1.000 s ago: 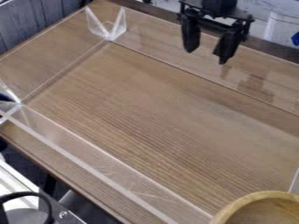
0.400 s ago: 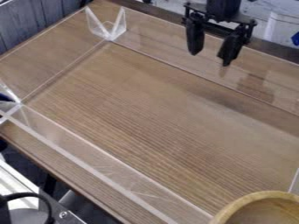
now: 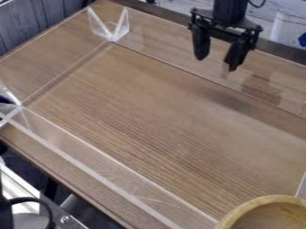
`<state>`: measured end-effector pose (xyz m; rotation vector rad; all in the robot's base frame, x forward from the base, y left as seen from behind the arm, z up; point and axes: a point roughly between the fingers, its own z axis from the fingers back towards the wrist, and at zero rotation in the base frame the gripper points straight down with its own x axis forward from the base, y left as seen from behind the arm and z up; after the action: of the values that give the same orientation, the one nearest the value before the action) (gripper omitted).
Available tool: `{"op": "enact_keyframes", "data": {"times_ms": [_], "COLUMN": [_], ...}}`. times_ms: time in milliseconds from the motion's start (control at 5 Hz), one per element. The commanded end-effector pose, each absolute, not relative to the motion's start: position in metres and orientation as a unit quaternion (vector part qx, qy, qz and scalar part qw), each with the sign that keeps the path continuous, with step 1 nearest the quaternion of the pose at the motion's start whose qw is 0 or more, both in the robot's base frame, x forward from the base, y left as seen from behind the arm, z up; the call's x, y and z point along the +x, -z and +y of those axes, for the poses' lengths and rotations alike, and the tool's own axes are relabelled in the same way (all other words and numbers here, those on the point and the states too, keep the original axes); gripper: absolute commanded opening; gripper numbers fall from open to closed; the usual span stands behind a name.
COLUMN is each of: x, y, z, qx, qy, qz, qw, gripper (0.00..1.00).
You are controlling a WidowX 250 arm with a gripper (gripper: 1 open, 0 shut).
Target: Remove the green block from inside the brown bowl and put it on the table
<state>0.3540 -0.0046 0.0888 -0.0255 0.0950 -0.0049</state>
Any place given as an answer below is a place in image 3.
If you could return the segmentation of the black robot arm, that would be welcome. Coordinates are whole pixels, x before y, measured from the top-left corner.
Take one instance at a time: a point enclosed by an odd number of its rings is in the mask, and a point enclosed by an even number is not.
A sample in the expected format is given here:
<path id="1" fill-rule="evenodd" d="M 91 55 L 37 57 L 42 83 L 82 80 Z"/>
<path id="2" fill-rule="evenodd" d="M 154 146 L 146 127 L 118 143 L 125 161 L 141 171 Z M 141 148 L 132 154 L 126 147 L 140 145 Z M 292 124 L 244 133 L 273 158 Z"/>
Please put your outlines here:
<path id="1" fill-rule="evenodd" d="M 249 0 L 214 0 L 213 9 L 194 7 L 188 28 L 193 35 L 194 56 L 202 61 L 210 55 L 210 38 L 232 45 L 224 62 L 229 71 L 237 70 L 250 50 L 256 49 L 264 27 L 245 17 Z"/>

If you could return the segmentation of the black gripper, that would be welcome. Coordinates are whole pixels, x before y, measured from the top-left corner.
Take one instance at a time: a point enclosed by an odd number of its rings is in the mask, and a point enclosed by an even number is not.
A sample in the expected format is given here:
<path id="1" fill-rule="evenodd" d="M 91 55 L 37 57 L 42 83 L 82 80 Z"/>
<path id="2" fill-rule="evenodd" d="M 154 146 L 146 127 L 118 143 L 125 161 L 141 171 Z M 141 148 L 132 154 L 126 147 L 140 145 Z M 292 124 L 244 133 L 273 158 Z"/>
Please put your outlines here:
<path id="1" fill-rule="evenodd" d="M 210 37 L 222 39 L 233 43 L 224 62 L 229 64 L 229 71 L 236 71 L 249 51 L 256 48 L 262 26 L 244 15 L 238 15 L 233 21 L 221 21 L 214 17 L 214 11 L 193 8 L 190 12 L 192 22 L 188 28 L 193 32 L 197 59 L 202 61 L 210 54 Z"/>

